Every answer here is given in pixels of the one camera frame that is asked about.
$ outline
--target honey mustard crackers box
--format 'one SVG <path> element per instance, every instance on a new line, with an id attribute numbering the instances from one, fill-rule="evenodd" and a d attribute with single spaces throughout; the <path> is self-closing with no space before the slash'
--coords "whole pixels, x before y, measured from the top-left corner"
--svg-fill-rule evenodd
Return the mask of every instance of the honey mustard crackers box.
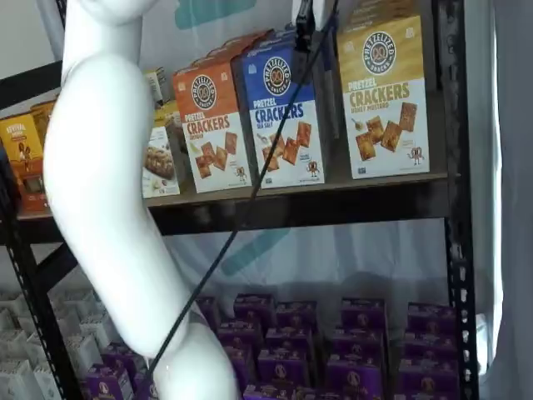
<path id="1" fill-rule="evenodd" d="M 354 179 L 429 172 L 421 35 L 414 7 L 337 35 Z"/>

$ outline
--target metal shelving unit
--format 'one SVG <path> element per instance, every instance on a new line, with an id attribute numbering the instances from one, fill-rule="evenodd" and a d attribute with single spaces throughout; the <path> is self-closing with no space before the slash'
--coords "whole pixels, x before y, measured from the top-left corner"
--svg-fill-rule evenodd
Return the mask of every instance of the metal shelving unit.
<path id="1" fill-rule="evenodd" d="M 433 10 L 442 92 L 428 98 L 430 172 L 353 181 L 346 160 L 337 159 L 325 185 L 261 192 L 254 206 L 261 211 L 252 213 L 246 229 L 443 218 L 448 293 L 459 321 L 461 399 L 478 400 L 463 0 L 435 0 Z M 0 109 L 58 87 L 60 72 L 55 62 L 0 81 Z M 30 243 L 62 242 L 61 233 L 49 213 L 17 214 L 3 173 L 0 180 L 0 243 L 7 247 L 61 394 L 81 399 L 47 296 L 77 261 L 63 244 L 37 265 Z M 164 235 L 223 232 L 233 228 L 249 194 L 249 189 L 196 194 L 190 187 L 179 197 L 147 205 Z"/>

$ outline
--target white snack box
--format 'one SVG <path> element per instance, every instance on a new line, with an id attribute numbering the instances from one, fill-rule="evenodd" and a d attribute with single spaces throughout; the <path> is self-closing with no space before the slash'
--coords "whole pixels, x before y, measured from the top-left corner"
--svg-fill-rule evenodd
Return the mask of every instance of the white snack box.
<path id="1" fill-rule="evenodd" d="M 14 329 L 15 325 L 13 324 L 13 319 L 11 318 L 11 313 L 7 308 L 2 308 L 0 310 L 0 331 L 5 331 L 6 329 Z"/>
<path id="2" fill-rule="evenodd" d="M 26 333 L 22 329 L 0 332 L 0 358 L 27 359 Z"/>
<path id="3" fill-rule="evenodd" d="M 28 360 L 0 362 L 0 398 L 3 400 L 40 400 L 41 389 Z"/>
<path id="4" fill-rule="evenodd" d="M 97 312 L 97 300 L 92 290 L 76 290 L 65 292 L 63 303 L 67 308 L 76 310 L 77 317 L 81 320 Z"/>
<path id="5" fill-rule="evenodd" d="M 84 379 L 93 364 L 102 364 L 102 356 L 92 335 L 74 335 L 65 341 L 74 372 Z"/>
<path id="6" fill-rule="evenodd" d="M 80 328 L 83 334 L 94 336 L 100 351 L 120 338 L 109 314 L 89 315 L 82 321 Z"/>
<path id="7" fill-rule="evenodd" d="M 59 400 L 62 398 L 48 362 L 41 362 L 37 365 L 33 370 L 33 374 L 37 380 L 37 385 L 41 388 L 44 400 Z"/>
<path id="8" fill-rule="evenodd" d="M 47 355 L 36 332 L 27 339 L 25 348 L 32 367 L 36 367 L 39 363 L 47 363 Z"/>

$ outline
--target purple snack box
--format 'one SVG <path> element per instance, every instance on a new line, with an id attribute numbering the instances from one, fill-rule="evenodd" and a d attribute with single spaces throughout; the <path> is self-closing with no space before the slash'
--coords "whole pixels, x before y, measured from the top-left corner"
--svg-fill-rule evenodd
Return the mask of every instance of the purple snack box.
<path id="1" fill-rule="evenodd" d="M 313 334 L 316 325 L 316 302 L 279 302 L 276 306 L 277 325 L 280 327 L 309 327 Z"/>
<path id="2" fill-rule="evenodd" d="M 286 348 L 263 348 L 257 358 L 259 376 L 264 382 L 309 386 L 306 353 Z"/>
<path id="3" fill-rule="evenodd" d="M 425 393 L 457 393 L 457 362 L 402 358 L 398 368 L 397 389 Z"/>
<path id="4" fill-rule="evenodd" d="M 326 385 L 355 395 L 357 400 L 382 400 L 381 362 L 376 357 L 332 354 L 326 365 Z"/>
<path id="5" fill-rule="evenodd" d="M 86 382 L 94 398 L 129 400 L 133 395 L 132 384 L 125 368 L 94 364 L 87 372 Z"/>
<path id="6" fill-rule="evenodd" d="M 239 383 L 239 389 L 243 392 L 248 383 L 257 381 L 252 347 L 246 345 L 240 347 L 224 346 L 224 351 L 232 362 L 233 370 Z"/>
<path id="7" fill-rule="evenodd" d="M 250 384 L 242 394 L 244 400 L 293 400 L 294 387 L 275 383 Z"/>
<path id="8" fill-rule="evenodd" d="M 276 326 L 276 304 L 271 294 L 238 294 L 233 312 L 235 318 L 258 319 L 263 329 Z"/>
<path id="9" fill-rule="evenodd" d="M 119 342 L 111 342 L 102 352 L 102 360 L 110 368 L 126 368 L 127 375 L 132 383 L 133 391 L 137 391 L 135 375 L 146 369 L 146 364 L 141 356 L 133 352 L 128 346 Z"/>
<path id="10" fill-rule="evenodd" d="M 404 392 L 395 394 L 392 400 L 459 400 L 459 393 Z"/>
<path id="11" fill-rule="evenodd" d="M 222 345 L 249 345 L 256 354 L 263 344 L 261 325 L 257 321 L 229 319 L 220 324 L 217 336 Z"/>
<path id="12" fill-rule="evenodd" d="M 428 358 L 440 361 L 457 359 L 456 340 L 452 336 L 407 331 L 403 343 L 405 358 Z"/>
<path id="13" fill-rule="evenodd" d="M 456 334 L 456 312 L 452 307 L 410 302 L 407 308 L 407 327 L 424 333 Z"/>
<path id="14" fill-rule="evenodd" d="M 217 300 L 213 296 L 200 296 L 197 298 L 197 304 L 209 327 L 216 332 L 221 322 Z"/>

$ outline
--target pretzel crackers box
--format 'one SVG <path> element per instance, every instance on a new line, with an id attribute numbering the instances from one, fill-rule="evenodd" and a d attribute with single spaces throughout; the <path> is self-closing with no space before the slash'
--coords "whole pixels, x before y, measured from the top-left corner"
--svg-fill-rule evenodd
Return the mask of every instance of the pretzel crackers box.
<path id="1" fill-rule="evenodd" d="M 257 164 L 268 157 L 297 84 L 291 80 L 293 41 L 251 50 L 242 59 Z M 304 84 L 288 113 L 268 164 L 262 188 L 325 182 L 329 141 L 323 62 L 316 62 L 312 80 Z"/>
<path id="2" fill-rule="evenodd" d="M 354 178 L 429 171 L 421 18 L 399 10 L 352 19 L 337 35 Z"/>
<path id="3" fill-rule="evenodd" d="M 197 192 L 252 185 L 252 143 L 244 132 L 232 60 L 235 52 L 210 57 L 174 75 L 174 91 Z"/>

